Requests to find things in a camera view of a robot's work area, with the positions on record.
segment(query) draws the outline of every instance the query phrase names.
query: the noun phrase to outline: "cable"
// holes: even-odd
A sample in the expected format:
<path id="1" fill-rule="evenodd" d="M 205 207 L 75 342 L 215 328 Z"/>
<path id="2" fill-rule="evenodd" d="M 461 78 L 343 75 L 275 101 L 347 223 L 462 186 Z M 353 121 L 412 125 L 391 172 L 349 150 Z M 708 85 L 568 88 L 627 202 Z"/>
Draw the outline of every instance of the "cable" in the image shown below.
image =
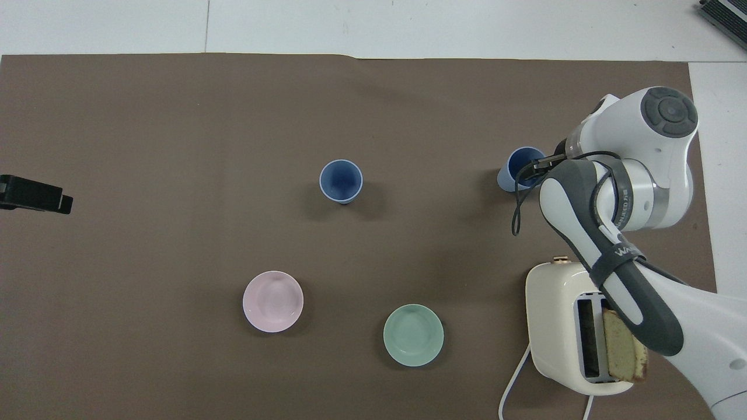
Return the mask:
<path id="1" fill-rule="evenodd" d="M 649 269 L 649 270 L 651 270 L 651 271 L 653 271 L 653 272 L 655 272 L 657 274 L 661 274 L 662 276 L 666 277 L 667 279 L 670 279 L 673 282 L 680 283 L 681 285 L 688 285 L 684 281 L 682 281 L 682 280 L 678 279 L 677 277 L 675 277 L 673 274 L 671 274 L 671 273 L 663 270 L 662 268 L 657 267 L 656 265 L 651 264 L 650 262 L 646 261 L 643 258 L 638 257 L 638 258 L 635 259 L 635 262 L 641 264 L 642 266 L 646 267 L 647 269 Z"/>
<path id="2" fill-rule="evenodd" d="M 597 185 L 594 186 L 594 189 L 592 190 L 592 199 L 591 202 L 589 202 L 589 205 L 592 207 L 591 213 L 594 215 L 594 219 L 596 223 L 601 226 L 603 225 L 602 220 L 599 218 L 599 212 L 596 211 L 597 207 L 597 196 L 599 195 L 599 189 L 602 188 L 602 185 L 604 185 L 604 182 L 608 179 L 612 179 L 612 182 L 614 184 L 615 182 L 615 176 L 612 173 L 612 170 L 609 170 L 602 175 L 602 177 L 597 181 Z"/>
<path id="3" fill-rule="evenodd" d="M 586 399 L 586 410 L 583 411 L 583 420 L 587 420 L 589 418 L 589 413 L 592 411 L 593 402 L 594 395 L 590 395 L 589 398 Z"/>
<path id="4" fill-rule="evenodd" d="M 524 362 L 527 361 L 527 357 L 529 356 L 529 349 L 530 349 L 530 346 L 527 345 L 527 350 L 524 352 L 524 355 L 521 357 L 521 361 L 518 363 L 518 366 L 516 366 L 516 370 L 514 370 L 514 374 L 513 376 L 511 376 L 511 380 L 509 380 L 509 384 L 506 385 L 506 390 L 503 391 L 503 396 L 500 397 L 500 403 L 498 404 L 499 420 L 503 420 L 503 406 L 506 404 L 506 398 L 509 396 L 509 392 L 511 392 L 513 383 L 516 382 L 516 377 L 518 376 L 518 373 L 521 371 L 521 368 L 524 367 Z"/>
<path id="5" fill-rule="evenodd" d="M 596 155 L 606 155 L 606 156 L 612 156 L 615 159 L 620 159 L 620 155 L 614 152 L 608 152 L 606 150 L 599 150 L 598 152 L 588 152 L 581 155 L 578 155 L 573 160 L 576 159 L 583 159 L 587 158 L 589 156 L 596 156 Z M 551 171 L 546 172 L 540 179 L 538 179 L 534 184 L 532 184 L 529 189 L 524 192 L 523 194 L 518 190 L 518 180 L 521 179 L 521 176 L 524 174 L 524 172 L 527 172 L 527 170 L 531 169 L 535 164 L 537 163 L 537 159 L 533 159 L 528 164 L 525 164 L 519 171 L 516 173 L 516 177 L 514 178 L 514 194 L 516 194 L 516 207 L 514 209 L 513 217 L 511 217 L 511 235 L 518 236 L 519 231 L 521 230 L 521 205 L 524 204 L 524 200 L 527 199 L 529 194 L 534 190 L 534 188 L 537 185 L 542 184 L 545 179 L 548 177 Z"/>
<path id="6" fill-rule="evenodd" d="M 521 357 L 521 360 L 519 361 L 518 365 L 516 366 L 516 370 L 514 370 L 514 374 L 511 376 L 511 379 L 509 380 L 509 384 L 506 385 L 506 389 L 503 391 L 503 395 L 500 397 L 500 403 L 498 404 L 498 420 L 505 420 L 503 418 L 503 406 L 506 405 L 506 399 L 509 396 L 509 392 L 511 392 L 511 388 L 513 388 L 514 382 L 516 382 L 516 378 L 518 377 L 518 373 L 521 371 L 521 368 L 524 367 L 524 363 L 527 361 L 527 358 L 530 353 L 531 346 L 527 345 L 527 349 L 524 352 L 524 355 Z M 586 409 L 583 411 L 583 420 L 589 420 L 589 414 L 592 411 L 592 403 L 594 402 L 594 395 L 590 395 L 589 398 L 586 400 Z"/>

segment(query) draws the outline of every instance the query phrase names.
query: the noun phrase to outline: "white floor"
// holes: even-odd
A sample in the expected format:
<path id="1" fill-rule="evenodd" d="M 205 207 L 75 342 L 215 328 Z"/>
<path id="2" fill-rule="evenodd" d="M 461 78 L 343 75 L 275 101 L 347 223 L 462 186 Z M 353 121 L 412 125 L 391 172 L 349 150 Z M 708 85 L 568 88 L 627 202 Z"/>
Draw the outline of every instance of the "white floor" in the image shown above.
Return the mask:
<path id="1" fill-rule="evenodd" d="M 716 281 L 747 298 L 747 51 L 696 0 L 0 0 L 0 55 L 333 53 L 690 62 Z M 675 273 L 676 268 L 668 268 Z"/>

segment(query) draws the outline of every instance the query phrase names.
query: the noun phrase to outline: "strap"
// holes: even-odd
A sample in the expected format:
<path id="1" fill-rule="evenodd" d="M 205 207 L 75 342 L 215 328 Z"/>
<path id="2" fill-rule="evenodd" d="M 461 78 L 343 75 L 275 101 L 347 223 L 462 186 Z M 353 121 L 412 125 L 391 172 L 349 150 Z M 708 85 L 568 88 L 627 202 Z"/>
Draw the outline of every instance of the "strap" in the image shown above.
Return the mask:
<path id="1" fill-rule="evenodd" d="M 645 256 L 641 251 L 632 243 L 623 241 L 614 244 L 602 252 L 602 255 L 592 266 L 592 269 L 589 272 L 589 277 L 592 278 L 592 281 L 597 288 L 601 288 L 604 281 L 607 280 L 607 277 L 609 277 L 617 267 L 638 257 L 645 259 Z"/>

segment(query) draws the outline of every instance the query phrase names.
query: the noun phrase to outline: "blue paper cup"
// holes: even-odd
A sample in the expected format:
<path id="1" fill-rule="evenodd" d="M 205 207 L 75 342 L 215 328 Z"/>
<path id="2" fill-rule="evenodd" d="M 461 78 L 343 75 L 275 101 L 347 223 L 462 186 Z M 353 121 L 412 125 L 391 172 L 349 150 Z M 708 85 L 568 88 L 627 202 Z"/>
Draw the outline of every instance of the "blue paper cup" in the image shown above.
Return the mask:
<path id="1" fill-rule="evenodd" d="M 519 147 L 514 150 L 506 160 L 506 164 L 498 171 L 498 185 L 500 185 L 500 187 L 505 191 L 510 193 L 514 192 L 514 183 L 518 171 L 533 159 L 541 159 L 544 157 L 545 154 L 542 153 L 540 149 L 534 147 Z M 520 191 L 526 190 L 534 185 L 535 182 L 537 182 L 537 179 L 522 179 L 518 182 L 518 189 Z"/>
<path id="2" fill-rule="evenodd" d="M 319 174 L 319 188 L 325 197 L 335 203 L 348 204 L 363 188 L 363 172 L 347 159 L 331 161 Z"/>

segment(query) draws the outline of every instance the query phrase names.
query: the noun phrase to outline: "white power cord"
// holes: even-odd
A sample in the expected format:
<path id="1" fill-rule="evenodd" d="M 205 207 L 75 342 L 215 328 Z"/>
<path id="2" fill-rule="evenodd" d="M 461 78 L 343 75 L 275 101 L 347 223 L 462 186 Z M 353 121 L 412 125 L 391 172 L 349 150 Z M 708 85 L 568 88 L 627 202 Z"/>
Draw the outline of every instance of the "white power cord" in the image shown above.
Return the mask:
<path id="1" fill-rule="evenodd" d="M 498 404 L 499 420 L 504 420 L 503 419 L 503 406 L 506 404 L 506 399 L 509 396 L 509 392 L 511 392 L 511 388 L 513 388 L 514 382 L 516 382 L 516 377 L 518 377 L 518 373 L 521 371 L 521 368 L 524 367 L 524 363 L 527 361 L 527 358 L 529 357 L 529 352 L 530 352 L 530 346 L 527 345 L 527 350 L 524 352 L 524 355 L 521 357 L 521 361 L 519 361 L 518 365 L 516 366 L 516 370 L 514 370 L 514 374 L 511 376 L 511 380 L 509 380 L 509 384 L 506 385 L 506 390 L 503 391 L 503 396 L 500 397 L 500 403 Z M 594 402 L 594 395 L 590 395 L 589 399 L 586 400 L 586 410 L 583 412 L 582 420 L 588 420 L 589 413 L 592 411 L 593 402 Z"/>

